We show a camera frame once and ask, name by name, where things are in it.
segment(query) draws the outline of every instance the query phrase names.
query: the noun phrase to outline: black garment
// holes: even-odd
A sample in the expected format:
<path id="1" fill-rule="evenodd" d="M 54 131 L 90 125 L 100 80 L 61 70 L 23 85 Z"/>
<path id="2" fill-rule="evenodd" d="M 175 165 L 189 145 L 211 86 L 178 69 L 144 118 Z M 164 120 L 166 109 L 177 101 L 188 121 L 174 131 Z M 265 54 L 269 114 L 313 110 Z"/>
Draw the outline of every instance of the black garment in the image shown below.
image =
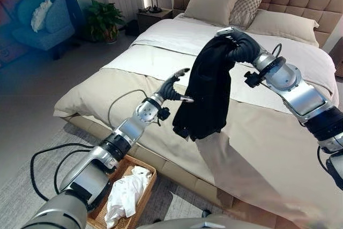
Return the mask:
<path id="1" fill-rule="evenodd" d="M 195 139 L 219 132 L 226 125 L 231 77 L 235 62 L 227 55 L 236 48 L 225 37 L 213 38 L 196 58 L 186 96 L 194 103 L 182 103 L 174 120 L 174 132 L 183 138 Z"/>

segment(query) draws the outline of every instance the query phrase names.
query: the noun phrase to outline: plant pot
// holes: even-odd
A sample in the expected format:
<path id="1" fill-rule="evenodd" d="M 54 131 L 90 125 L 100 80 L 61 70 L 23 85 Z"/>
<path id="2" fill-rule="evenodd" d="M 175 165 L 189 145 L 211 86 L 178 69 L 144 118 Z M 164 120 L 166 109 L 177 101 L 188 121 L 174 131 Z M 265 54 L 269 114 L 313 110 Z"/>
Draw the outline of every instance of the plant pot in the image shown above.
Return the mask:
<path id="1" fill-rule="evenodd" d="M 114 44 L 114 43 L 117 42 L 117 38 L 115 38 L 115 39 L 113 39 L 113 40 L 105 40 L 105 42 L 106 42 L 107 44 Z"/>

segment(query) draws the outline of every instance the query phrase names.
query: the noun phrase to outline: pillow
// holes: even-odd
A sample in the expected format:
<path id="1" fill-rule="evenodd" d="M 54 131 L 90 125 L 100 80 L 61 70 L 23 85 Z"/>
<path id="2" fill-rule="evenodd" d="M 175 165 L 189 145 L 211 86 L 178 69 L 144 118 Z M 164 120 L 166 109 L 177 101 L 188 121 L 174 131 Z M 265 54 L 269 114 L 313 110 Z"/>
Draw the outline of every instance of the pillow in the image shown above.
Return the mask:
<path id="1" fill-rule="evenodd" d="M 45 28 L 45 17 L 52 5 L 50 0 L 45 0 L 34 10 L 31 19 L 31 27 L 34 32 Z"/>
<path id="2" fill-rule="evenodd" d="M 190 0 L 184 16 L 218 26 L 228 26 L 230 13 L 236 2 L 237 0 Z"/>
<path id="3" fill-rule="evenodd" d="M 280 36 L 319 47 L 313 30 L 318 27 L 312 19 L 259 9 L 247 32 Z"/>
<path id="4" fill-rule="evenodd" d="M 231 12 L 229 23 L 243 29 L 249 27 L 262 0 L 238 0 Z"/>

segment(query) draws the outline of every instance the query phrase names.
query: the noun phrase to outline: robotic arm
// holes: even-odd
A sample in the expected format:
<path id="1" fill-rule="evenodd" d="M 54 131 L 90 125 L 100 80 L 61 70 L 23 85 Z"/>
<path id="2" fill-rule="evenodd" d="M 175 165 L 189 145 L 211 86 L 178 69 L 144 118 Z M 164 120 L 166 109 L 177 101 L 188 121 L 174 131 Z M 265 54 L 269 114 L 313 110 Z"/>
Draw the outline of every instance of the robotic arm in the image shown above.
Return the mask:
<path id="1" fill-rule="evenodd" d="M 219 30 L 216 36 L 232 40 L 237 48 L 228 58 L 251 63 L 258 71 L 247 72 L 245 82 L 250 87 L 266 80 L 266 86 L 279 95 L 302 126 L 317 138 L 320 148 L 332 154 L 326 161 L 328 173 L 343 190 L 343 113 L 312 85 L 301 77 L 297 67 L 275 57 L 254 39 L 235 27 Z"/>
<path id="2" fill-rule="evenodd" d="M 29 229 L 80 229 L 85 228 L 87 213 L 96 208 L 103 199 L 109 180 L 106 173 L 113 172 L 126 153 L 142 136 L 145 128 L 156 117 L 165 120 L 169 109 L 162 108 L 165 100 L 193 102 L 192 98 L 177 93 L 173 85 L 189 69 L 172 75 L 151 97 L 145 99 L 99 146 L 95 146 L 66 175 L 59 188 L 60 194 L 50 199 L 23 226 Z"/>

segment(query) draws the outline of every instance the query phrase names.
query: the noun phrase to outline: wicker basket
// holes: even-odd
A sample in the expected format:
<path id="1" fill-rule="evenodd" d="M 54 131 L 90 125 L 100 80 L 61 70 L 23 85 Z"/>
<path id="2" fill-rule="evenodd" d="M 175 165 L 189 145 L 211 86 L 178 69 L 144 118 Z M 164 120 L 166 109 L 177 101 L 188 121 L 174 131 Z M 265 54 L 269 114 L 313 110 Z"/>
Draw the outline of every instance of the wicker basket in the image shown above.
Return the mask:
<path id="1" fill-rule="evenodd" d="M 151 180 L 148 186 L 146 187 L 146 189 L 144 190 L 142 197 L 139 199 L 136 205 L 136 214 L 134 214 L 133 216 L 129 218 L 126 218 L 126 217 L 121 218 L 118 221 L 118 224 L 115 227 L 113 227 L 114 229 L 134 229 L 141 213 L 144 210 L 146 203 L 148 202 L 150 198 L 151 189 L 155 183 L 156 176 L 157 176 L 156 169 L 131 156 L 126 155 L 124 159 L 120 161 L 119 168 L 113 174 L 109 176 L 111 185 L 113 185 L 115 181 L 119 180 L 124 175 L 131 174 L 132 169 L 136 165 L 145 167 L 148 170 L 150 170 L 152 173 Z M 107 213 L 107 199 L 108 199 L 111 188 L 112 187 L 109 187 L 109 190 L 105 198 L 101 202 L 101 204 L 94 211 L 88 214 L 87 222 L 95 228 L 106 229 L 106 223 L 105 223 L 104 217 Z"/>

